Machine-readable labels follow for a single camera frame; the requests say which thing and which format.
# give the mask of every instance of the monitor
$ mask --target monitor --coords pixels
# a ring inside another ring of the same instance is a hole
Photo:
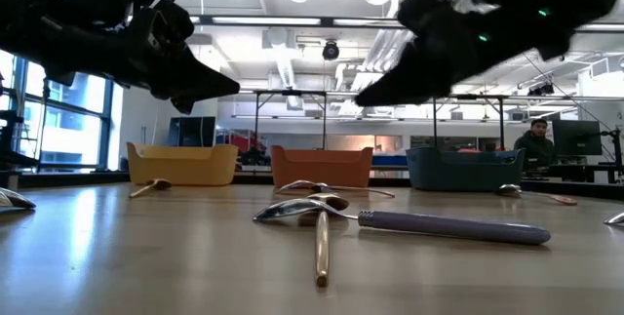
[[[603,155],[598,121],[553,121],[553,140],[558,156]]]

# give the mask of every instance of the utensil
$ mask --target utensil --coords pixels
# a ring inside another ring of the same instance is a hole
[[[315,182],[303,180],[303,179],[296,180],[293,183],[289,183],[285,186],[280,187],[277,191],[275,191],[275,194],[281,193],[285,190],[296,189],[296,188],[303,187],[303,186],[310,186],[310,190],[312,190],[313,193],[332,192],[332,190],[349,190],[349,191],[366,191],[366,192],[379,193],[379,194],[383,194],[392,198],[394,198],[395,196],[394,193],[392,192],[382,191],[382,190],[373,189],[373,188],[332,186],[332,185],[328,185],[322,182],[315,183]]]
[[[497,195],[501,195],[501,196],[512,196],[512,197],[520,198],[522,196],[521,193],[523,193],[523,191],[517,184],[503,184],[500,187],[498,187],[494,191],[494,193]],[[550,198],[550,199],[556,200],[557,202],[561,204],[569,205],[569,206],[574,206],[578,204],[572,198],[557,195],[557,194],[538,193],[538,192],[525,192],[525,194]]]
[[[0,188],[0,207],[34,209],[37,206],[17,192]]]
[[[274,204],[256,214],[253,220],[296,216],[317,210],[355,219],[363,227],[530,245],[539,245],[550,240],[550,232],[538,226],[376,211],[361,211],[354,217],[310,198],[291,199]]]
[[[142,189],[136,191],[135,193],[131,193],[130,194],[130,198],[136,198],[139,195],[141,195],[142,193],[150,190],[150,189],[156,189],[156,190],[165,190],[165,189],[169,189],[172,187],[172,183],[167,181],[164,178],[154,178],[151,179],[147,182],[147,185],[144,186]]]
[[[328,212],[321,210],[316,220],[314,280],[317,287],[326,287],[330,278],[330,219]]]
[[[318,193],[311,199],[320,200],[330,207],[342,211],[349,207],[349,201],[329,193]],[[317,287],[326,287],[330,278],[330,217],[327,211],[321,210],[316,219],[314,280]]]
[[[624,222],[624,212],[620,212],[617,215],[606,219],[604,224],[617,224],[622,222]]]

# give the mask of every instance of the person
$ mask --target person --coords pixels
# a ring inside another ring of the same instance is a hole
[[[530,130],[516,140],[514,149],[525,150],[523,171],[547,170],[555,159],[555,145],[546,138],[548,123],[544,119],[535,119],[530,123]]]

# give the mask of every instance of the table surface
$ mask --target table surface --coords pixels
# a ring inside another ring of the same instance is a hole
[[[624,309],[618,202],[576,207],[526,195],[348,195],[388,210],[539,224],[543,247],[360,228],[331,220],[330,286],[313,282],[314,227],[252,216],[271,186],[24,191],[0,212],[0,314],[617,314]]]

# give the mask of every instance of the silver spoon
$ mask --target silver spoon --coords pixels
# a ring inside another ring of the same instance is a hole
[[[620,212],[617,215],[606,219],[604,224],[617,224],[622,222],[624,222],[624,212]]]
[[[497,195],[511,196],[511,197],[517,197],[517,198],[521,197],[521,193],[523,193],[523,191],[517,184],[503,184],[494,191],[494,194],[497,194]],[[557,194],[537,193],[537,192],[529,192],[528,194],[554,199],[557,202],[564,204],[564,205],[574,206],[578,204],[572,198],[560,196]]]
[[[325,210],[339,217],[357,220],[358,224],[363,227],[530,245],[539,245],[550,240],[550,232],[542,227],[515,223],[482,222],[450,217],[375,211],[361,211],[354,217],[343,214],[328,204],[310,197],[274,204],[256,214],[253,220],[264,221],[290,217],[317,210]]]
[[[0,207],[34,209],[37,206],[17,192],[0,188]]]
[[[172,183],[167,181],[164,178],[154,178],[154,179],[149,180],[147,182],[147,185],[144,186],[142,189],[134,193],[131,193],[130,198],[136,198],[150,189],[166,190],[166,189],[171,188],[172,186],[173,186]]]
[[[379,194],[383,194],[388,197],[394,198],[394,193],[382,191],[382,190],[378,190],[374,188],[332,186],[332,185],[328,185],[322,182],[315,183],[315,182],[303,180],[303,179],[296,180],[293,183],[289,183],[285,186],[280,187],[278,190],[275,191],[275,194],[281,193],[285,190],[296,189],[296,188],[303,187],[303,186],[310,186],[310,190],[312,190],[313,193],[323,193],[323,192],[327,193],[327,192],[332,192],[332,190],[350,190],[350,191],[366,191],[366,192],[379,193]]]

